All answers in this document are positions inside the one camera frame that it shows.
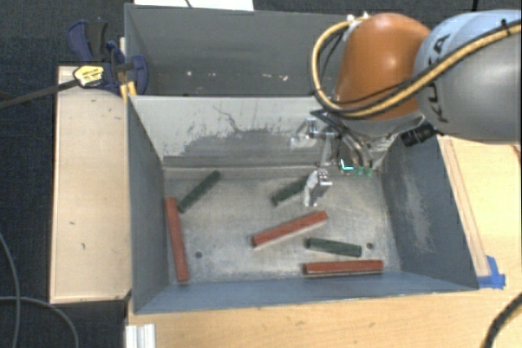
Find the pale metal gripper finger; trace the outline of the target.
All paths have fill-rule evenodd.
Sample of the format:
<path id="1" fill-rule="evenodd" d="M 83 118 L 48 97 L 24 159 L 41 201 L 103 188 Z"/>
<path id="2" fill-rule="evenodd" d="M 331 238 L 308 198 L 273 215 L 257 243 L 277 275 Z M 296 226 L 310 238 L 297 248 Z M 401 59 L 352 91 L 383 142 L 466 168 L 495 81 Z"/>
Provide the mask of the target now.
<path id="1" fill-rule="evenodd" d="M 305 182 L 303 189 L 303 204 L 313 207 L 316 204 L 316 193 L 321 185 L 321 173 L 319 170 L 312 171 Z"/>
<path id="2" fill-rule="evenodd" d="M 328 173 L 317 173 L 316 184 L 312 189 L 312 203 L 316 205 L 332 186 L 333 181 Z"/>

